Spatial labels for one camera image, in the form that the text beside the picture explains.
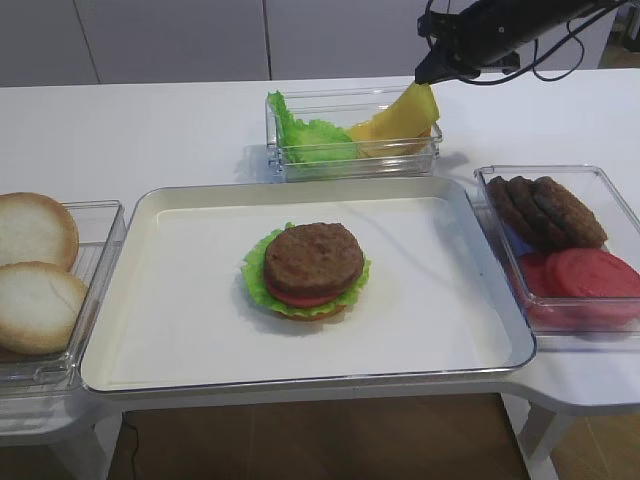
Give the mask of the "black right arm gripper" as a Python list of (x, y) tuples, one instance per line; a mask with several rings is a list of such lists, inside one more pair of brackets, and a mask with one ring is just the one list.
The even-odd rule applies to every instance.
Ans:
[(458, 75), (517, 72), (517, 49), (536, 30), (532, 9), (530, 1), (477, 1), (457, 14), (426, 7), (417, 30), (429, 53), (415, 68), (414, 82), (434, 85)]

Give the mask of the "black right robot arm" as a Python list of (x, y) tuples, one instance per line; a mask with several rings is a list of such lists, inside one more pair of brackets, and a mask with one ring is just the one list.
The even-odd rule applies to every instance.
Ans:
[[(417, 20), (417, 33), (429, 52), (414, 71), (414, 82), (434, 85), (458, 80), (494, 86), (533, 71), (565, 43), (623, 1), (477, 1), (455, 14), (436, 12), (428, 2)], [(560, 25), (567, 33), (526, 66), (518, 49)]]

